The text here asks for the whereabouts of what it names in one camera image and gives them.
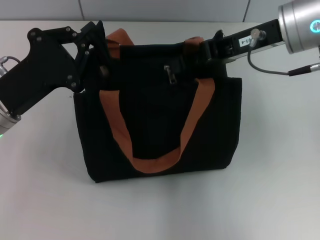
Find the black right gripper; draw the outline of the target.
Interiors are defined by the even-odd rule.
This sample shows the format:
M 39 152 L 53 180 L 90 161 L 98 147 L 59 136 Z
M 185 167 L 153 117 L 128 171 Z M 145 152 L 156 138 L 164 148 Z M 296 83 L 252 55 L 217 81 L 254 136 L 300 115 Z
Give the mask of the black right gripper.
M 219 67 L 235 62 L 239 58 L 246 57 L 250 48 L 251 31 L 253 29 L 263 31 L 264 34 L 262 36 L 264 39 L 257 41 L 251 50 L 252 54 L 284 44 L 279 21 L 274 19 L 225 38 L 205 40 L 202 44 L 208 60 L 204 65 L 206 67 Z

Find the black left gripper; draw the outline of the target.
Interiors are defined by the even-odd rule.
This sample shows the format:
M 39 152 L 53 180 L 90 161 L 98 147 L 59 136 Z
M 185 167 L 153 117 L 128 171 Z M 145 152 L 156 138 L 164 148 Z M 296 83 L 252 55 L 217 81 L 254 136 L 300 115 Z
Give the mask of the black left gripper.
M 74 93 L 85 87 L 104 88 L 110 76 L 107 45 L 89 48 L 99 39 L 98 25 L 90 21 L 81 30 L 73 59 L 64 44 L 75 43 L 78 34 L 70 27 L 31 29 L 30 50 L 25 59 L 0 79 L 0 101 L 12 115 L 22 115 L 57 88 Z

